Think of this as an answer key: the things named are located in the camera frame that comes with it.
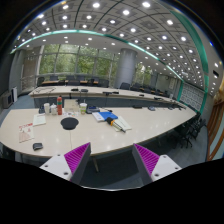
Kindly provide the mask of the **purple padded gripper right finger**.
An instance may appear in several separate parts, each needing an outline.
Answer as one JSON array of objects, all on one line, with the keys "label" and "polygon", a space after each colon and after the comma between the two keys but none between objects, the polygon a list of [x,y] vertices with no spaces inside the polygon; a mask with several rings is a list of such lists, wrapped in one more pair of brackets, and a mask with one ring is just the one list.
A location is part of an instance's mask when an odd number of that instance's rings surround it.
[{"label": "purple padded gripper right finger", "polygon": [[144,185],[181,170],[168,155],[159,156],[138,144],[133,145],[132,154]]}]

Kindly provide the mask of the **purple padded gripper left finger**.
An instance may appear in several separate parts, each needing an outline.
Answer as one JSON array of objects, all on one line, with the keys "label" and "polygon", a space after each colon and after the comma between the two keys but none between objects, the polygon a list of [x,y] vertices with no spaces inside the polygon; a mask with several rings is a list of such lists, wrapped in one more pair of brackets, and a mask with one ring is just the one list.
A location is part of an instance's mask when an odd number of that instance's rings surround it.
[{"label": "purple padded gripper left finger", "polygon": [[91,144],[86,143],[66,154],[53,156],[41,166],[41,169],[75,184],[79,184],[90,153]]}]

